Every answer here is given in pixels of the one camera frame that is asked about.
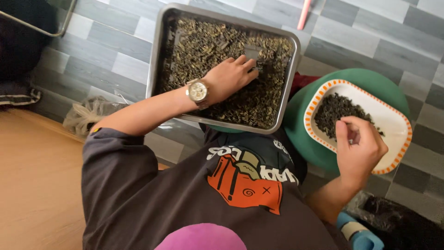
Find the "person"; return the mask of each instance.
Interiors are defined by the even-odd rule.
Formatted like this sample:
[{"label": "person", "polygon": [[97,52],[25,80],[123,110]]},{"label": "person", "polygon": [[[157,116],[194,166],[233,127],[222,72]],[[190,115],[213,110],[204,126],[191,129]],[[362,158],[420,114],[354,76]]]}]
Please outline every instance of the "person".
[{"label": "person", "polygon": [[258,77],[255,65],[245,55],[228,58],[202,79],[91,129],[83,148],[84,249],[349,248],[334,226],[338,214],[388,151],[367,121],[336,123],[341,175],[305,198],[299,188],[307,165],[283,129],[263,135],[208,128],[205,146],[166,170],[143,144],[163,122],[249,84]]}]

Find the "loose tea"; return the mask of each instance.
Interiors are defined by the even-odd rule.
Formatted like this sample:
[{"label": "loose tea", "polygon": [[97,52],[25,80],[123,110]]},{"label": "loose tea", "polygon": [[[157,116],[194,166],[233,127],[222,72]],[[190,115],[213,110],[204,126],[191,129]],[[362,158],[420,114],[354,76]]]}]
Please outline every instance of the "loose tea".
[{"label": "loose tea", "polygon": [[[322,99],[322,103],[314,116],[314,121],[319,130],[336,141],[336,121],[346,116],[356,116],[374,125],[370,114],[365,113],[361,106],[353,105],[349,98],[340,96],[338,93]],[[376,129],[380,135],[385,136],[379,127],[376,127]]]},{"label": "loose tea", "polygon": [[185,17],[170,28],[167,47],[173,49],[167,49],[172,53],[164,61],[161,93],[202,78],[229,57],[252,51],[257,54],[259,77],[227,100],[193,114],[264,129],[275,123],[285,70],[294,50],[288,39]]}]

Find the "orange graphic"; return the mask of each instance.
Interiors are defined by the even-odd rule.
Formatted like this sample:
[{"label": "orange graphic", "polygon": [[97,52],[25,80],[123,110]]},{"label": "orange graphic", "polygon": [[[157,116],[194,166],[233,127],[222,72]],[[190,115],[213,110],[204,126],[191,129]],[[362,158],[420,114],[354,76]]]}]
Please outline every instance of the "orange graphic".
[{"label": "orange graphic", "polygon": [[282,183],[254,180],[250,175],[241,172],[236,163],[239,164],[230,154],[221,156],[216,170],[207,177],[208,184],[217,190],[230,206],[241,208],[263,206],[271,213],[279,215]]}]

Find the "hand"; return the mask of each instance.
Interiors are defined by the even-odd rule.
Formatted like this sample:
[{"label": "hand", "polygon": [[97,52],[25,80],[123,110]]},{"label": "hand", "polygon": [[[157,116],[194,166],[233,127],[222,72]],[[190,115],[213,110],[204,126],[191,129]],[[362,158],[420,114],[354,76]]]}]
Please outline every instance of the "hand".
[{"label": "hand", "polygon": [[353,116],[336,122],[336,139],[342,183],[350,188],[363,189],[389,148],[373,124]]},{"label": "hand", "polygon": [[210,94],[208,95],[210,105],[227,99],[258,77],[258,70],[248,73],[250,69],[256,66],[256,60],[250,59],[245,62],[246,59],[245,55],[241,55],[236,60],[230,57],[212,68],[202,78],[210,88]]}]

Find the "forearm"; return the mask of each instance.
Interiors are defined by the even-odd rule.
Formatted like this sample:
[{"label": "forearm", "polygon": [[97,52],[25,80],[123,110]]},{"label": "forearm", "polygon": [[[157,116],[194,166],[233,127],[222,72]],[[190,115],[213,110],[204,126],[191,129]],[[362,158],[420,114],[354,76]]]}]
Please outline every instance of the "forearm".
[{"label": "forearm", "polygon": [[343,183],[341,177],[333,179],[317,191],[305,197],[307,205],[323,221],[336,225],[342,208],[361,190]]},{"label": "forearm", "polygon": [[186,87],[130,105],[99,121],[96,128],[111,128],[129,135],[145,135],[165,121],[197,109],[185,94]]}]

